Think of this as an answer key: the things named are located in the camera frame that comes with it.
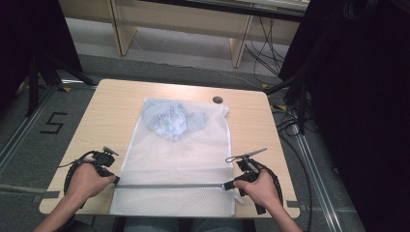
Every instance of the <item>metal frame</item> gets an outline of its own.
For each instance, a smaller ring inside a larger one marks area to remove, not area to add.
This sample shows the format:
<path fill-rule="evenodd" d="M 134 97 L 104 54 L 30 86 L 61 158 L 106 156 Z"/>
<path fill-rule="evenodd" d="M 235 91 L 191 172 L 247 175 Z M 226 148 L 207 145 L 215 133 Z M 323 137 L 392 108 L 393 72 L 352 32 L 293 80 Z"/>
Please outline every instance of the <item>metal frame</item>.
<path fill-rule="evenodd" d="M 326 221 L 331 232 L 342 232 L 340 220 L 338 218 L 335 207 L 332 203 L 329 193 L 323 184 L 322 177 L 320 176 L 319 170 L 316 166 L 316 162 L 311 154 L 308 142 L 303 134 L 299 133 L 299 128 L 297 125 L 293 125 L 293 131 L 295 132 L 296 138 L 298 139 L 298 145 L 302 152 L 302 157 L 307 166 L 307 173 L 312 180 L 317 198 L 319 200 L 320 206 L 323 210 Z"/>
<path fill-rule="evenodd" d="M 243 6 L 237 4 L 227 4 L 218 1 L 195 1 L 195 0 L 139 0 L 142 2 L 153 2 L 161 3 L 167 5 L 175 5 L 181 7 L 191 7 L 204 10 L 212 10 L 218 12 L 227 12 L 240 15 L 254 15 L 254 16 L 263 16 L 269 18 L 276 18 L 289 21 L 307 21 L 313 20 L 312 18 L 307 18 L 300 13 L 291 13 L 291 12 L 275 12 L 269 9 L 263 8 L 253 8 L 250 6 Z"/>

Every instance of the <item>floor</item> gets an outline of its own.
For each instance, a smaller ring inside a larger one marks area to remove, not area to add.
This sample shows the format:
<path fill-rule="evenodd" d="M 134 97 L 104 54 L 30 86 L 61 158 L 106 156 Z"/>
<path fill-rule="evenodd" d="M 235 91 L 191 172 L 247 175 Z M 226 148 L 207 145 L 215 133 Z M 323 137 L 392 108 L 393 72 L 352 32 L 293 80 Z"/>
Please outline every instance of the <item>floor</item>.
<path fill-rule="evenodd" d="M 262 82 L 268 85 L 281 82 L 270 71 L 255 63 L 254 58 L 247 51 L 244 53 L 240 68 L 232 68 L 229 40 L 226 38 L 139 28 L 127 55 L 119 57 L 116 53 L 110 24 L 69 18 L 67 22 L 81 63 L 86 64 L 83 67 L 84 72 L 95 79 L 104 77 L 133 79 L 134 76 L 139 76 L 139 80 L 146 81 L 259 91 L 263 88 Z M 250 42 L 247 42 L 247 45 L 250 49 L 253 49 Z M 264 46 L 264 43 L 253 43 L 253 45 L 257 50 L 263 48 L 262 51 L 268 54 L 269 50 L 266 45 Z M 275 45 L 276 51 L 283 57 L 286 55 L 287 48 L 288 46 L 285 45 Z M 62 76 L 63 78 L 71 78 L 64 73 Z M 75 111 L 77 113 L 71 116 L 73 118 L 65 125 L 67 130 L 62 131 L 61 136 L 56 136 L 53 139 L 48 137 L 47 140 L 41 138 L 43 135 L 39 137 L 37 134 L 31 134 L 32 131 L 44 130 L 43 124 L 48 119 L 49 114 L 43 113 L 43 116 L 38 120 L 39 123 L 35 123 L 33 128 L 30 129 L 30 133 L 20 145 L 15 157 L 10 160 L 4 170 L 0 170 L 0 204 L 3 209 L 0 210 L 0 231 L 16 231 L 17 228 L 19 228 L 18 231 L 32 230 L 35 224 L 44 218 L 37 210 L 40 200 L 35 191 L 42 191 L 47 188 L 49 178 L 53 175 L 52 168 L 47 168 L 47 166 L 58 165 L 61 156 L 64 155 L 64 148 L 70 142 L 67 138 L 73 136 L 76 125 L 80 121 L 81 112 L 86 108 L 86 103 L 78 106 L 76 102 L 88 102 L 93 93 L 93 90 L 82 87 L 73 88 L 72 93 L 69 95 L 56 92 L 50 97 L 44 111 L 66 110 L 70 112 L 67 107 L 76 105 Z M 282 98 L 285 93 L 286 89 L 269 97 L 270 103 L 283 105 Z M 2 131 L 0 148 L 5 147 L 13 132 L 23 120 L 24 116 L 21 112 L 26 110 L 25 105 L 27 105 L 27 89 L 23 89 L 19 97 L 16 98 L 13 109 L 0 118 L 0 130 Z M 288 116 L 284 114 L 284 111 L 280 109 L 273 109 L 273 111 L 277 125 L 287 120 L 285 117 Z M 310 179 L 312 202 L 309 203 L 306 174 L 292 148 L 282 141 L 283 151 L 302 209 L 301 216 L 295 220 L 303 229 L 306 229 L 309 215 L 312 215 L 310 231 L 365 231 L 343 183 L 337 174 L 332 171 L 332 159 L 327 153 L 326 146 L 322 142 L 320 132 L 314 125 L 314 121 L 307 122 L 306 127 L 306 139 L 311 155 L 316 163 L 329 200 L 335 208 L 340 228 L 335 229 L 331 226 L 332 224 L 326 217 L 326 209 L 324 209 L 321 202 L 321 194 L 317 194 L 312 179 Z M 290 145 L 296 149 L 296 152 L 300 153 L 298 141 L 295 137 L 288 136 L 286 133 L 283 135 Z M 39 140 L 42 141 L 41 148 L 37 145 Z M 48 163 L 44 164 L 43 158 L 31 156 L 31 154 L 38 153 L 51 153 L 55 156 L 47 157 Z M 25 170 L 16 168 L 26 166 Z M 16 191 L 15 188 L 7 190 L 9 186 L 22 187 L 23 190 Z M 98 231 L 110 231 L 113 224 L 113 217 L 96 217 L 95 220 L 90 216 L 78 218 L 87 223 L 93 223 Z M 257 231 L 278 230 L 271 220 L 264 219 L 256 221 L 256 228 Z"/>

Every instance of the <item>right hand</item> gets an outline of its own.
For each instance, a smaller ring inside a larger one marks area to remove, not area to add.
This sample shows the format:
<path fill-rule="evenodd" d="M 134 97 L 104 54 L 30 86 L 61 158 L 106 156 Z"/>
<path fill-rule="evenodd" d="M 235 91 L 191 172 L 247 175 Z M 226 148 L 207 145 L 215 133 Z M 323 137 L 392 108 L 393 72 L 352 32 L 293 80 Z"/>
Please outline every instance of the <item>right hand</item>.
<path fill-rule="evenodd" d="M 253 183 L 239 180 L 235 181 L 233 185 L 243 189 L 254 203 L 264 208 L 273 203 L 281 205 L 274 180 L 265 169 L 260 170 L 259 177 Z"/>

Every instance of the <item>gray carpet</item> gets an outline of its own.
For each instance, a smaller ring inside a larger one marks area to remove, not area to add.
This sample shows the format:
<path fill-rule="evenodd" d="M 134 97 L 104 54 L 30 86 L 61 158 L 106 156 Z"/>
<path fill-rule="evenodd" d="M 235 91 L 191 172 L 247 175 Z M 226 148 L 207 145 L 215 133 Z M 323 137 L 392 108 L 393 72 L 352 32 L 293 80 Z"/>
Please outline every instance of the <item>gray carpet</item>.
<path fill-rule="evenodd" d="M 84 72 L 91 78 L 99 81 L 102 78 L 119 78 L 126 80 L 140 80 L 161 83 L 175 83 L 199 85 L 231 89 L 258 90 L 261 83 L 251 73 L 228 72 L 229 75 L 243 80 L 226 77 L 218 72 L 202 71 L 190 68 L 175 68 L 166 65 L 156 65 L 145 62 L 124 61 L 117 59 L 80 56 Z M 63 78 L 72 78 L 61 72 Z M 269 76 L 259 76 L 267 82 L 278 83 Z M 27 105 L 27 89 L 16 97 L 9 111 L 0 118 L 0 148 L 4 147 L 12 136 L 18 124 L 23 120 Z M 55 92 L 47 102 L 38 121 L 28 133 L 24 142 L 15 153 L 5 170 L 0 173 L 0 185 L 46 189 L 55 169 L 64 155 L 78 123 L 94 94 L 94 90 L 73 87 L 69 93 Z M 285 90 L 272 95 L 270 103 L 283 104 Z M 46 122 L 53 112 L 64 112 L 67 115 L 57 115 L 53 121 L 63 123 L 64 126 L 57 134 L 46 134 L 41 131 L 54 131 L 56 126 Z M 279 124 L 283 114 L 275 114 L 275 121 Z M 344 189 L 343 183 L 337 174 L 332 171 L 332 159 L 322 142 L 320 133 L 313 121 L 307 122 L 307 140 L 326 188 L 337 208 L 337 213 L 344 231 L 364 231 L 354 207 Z M 294 137 L 287 137 L 298 150 Z M 305 173 L 296 155 L 282 143 L 286 161 L 296 191 L 298 201 L 303 208 L 308 208 L 308 185 Z M 0 190 L 0 231 L 31 231 L 40 223 L 44 216 L 38 211 L 39 198 L 36 194 L 10 193 Z M 310 231 L 329 231 L 327 221 L 323 216 L 320 204 L 312 188 L 312 225 Z M 91 223 L 92 217 L 77 217 L 86 223 Z M 97 216 L 94 227 L 98 231 L 110 231 L 114 217 Z M 306 229 L 308 225 L 308 211 L 302 211 L 297 223 Z M 257 231 L 278 231 L 271 219 L 257 219 Z"/>

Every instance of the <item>metal bar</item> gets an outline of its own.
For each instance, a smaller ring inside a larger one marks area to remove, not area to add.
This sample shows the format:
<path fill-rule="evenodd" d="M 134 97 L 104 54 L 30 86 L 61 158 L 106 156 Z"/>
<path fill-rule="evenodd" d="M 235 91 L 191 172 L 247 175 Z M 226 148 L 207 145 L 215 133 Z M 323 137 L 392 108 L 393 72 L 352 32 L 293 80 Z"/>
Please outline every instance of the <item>metal bar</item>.
<path fill-rule="evenodd" d="M 299 13 L 280 13 L 274 12 L 272 10 L 261 9 L 261 8 L 253 8 L 247 6 L 240 6 L 240 5 L 232 5 L 232 4 L 224 4 L 219 2 L 209 2 L 209 1 L 182 1 L 182 0 L 139 0 L 143 2 L 153 2 L 153 3 L 161 3 L 161 4 L 168 4 L 168 5 L 175 5 L 175 6 L 182 6 L 182 7 L 191 7 L 191 8 L 198 8 L 204 10 L 211 10 L 211 11 L 218 11 L 218 12 L 227 12 L 227 13 L 234 13 L 240 15 L 254 15 L 254 16 L 263 16 L 268 18 L 277 18 L 282 20 L 289 20 L 289 21 L 308 21 L 316 19 L 314 18 L 307 18 Z"/>
<path fill-rule="evenodd" d="M 341 232 L 343 231 L 340 225 L 340 221 L 337 216 L 337 212 L 326 191 L 325 185 L 323 184 L 322 177 L 320 176 L 319 170 L 317 169 L 316 163 L 313 156 L 311 155 L 308 142 L 304 135 L 299 134 L 299 129 L 297 125 L 293 125 L 293 131 L 298 134 L 296 137 L 298 139 L 298 145 L 302 152 L 302 157 L 305 160 L 307 166 L 307 172 L 313 181 L 314 189 L 316 190 L 317 198 L 319 200 L 320 206 L 323 209 L 323 214 L 331 232 Z"/>
<path fill-rule="evenodd" d="M 117 185 L 116 189 L 196 189 L 196 188 L 219 188 L 222 184 L 174 184 L 174 185 Z"/>
<path fill-rule="evenodd" d="M 47 89 L 45 89 L 44 93 L 40 97 L 39 106 L 37 107 L 37 109 L 31 114 L 30 117 L 26 117 L 23 120 L 21 125 L 15 131 L 15 134 L 12 136 L 12 138 L 3 148 L 3 150 L 0 153 L 0 174 L 4 171 L 4 169 L 6 168 L 6 165 L 9 163 L 9 161 L 15 155 L 15 152 L 20 147 L 21 142 L 24 140 L 28 132 L 31 130 L 33 125 L 36 123 L 37 119 L 40 116 L 40 113 L 42 112 L 45 106 L 45 103 L 50 99 L 50 97 L 56 90 L 57 90 L 57 86 L 52 86 L 52 87 L 48 87 Z"/>

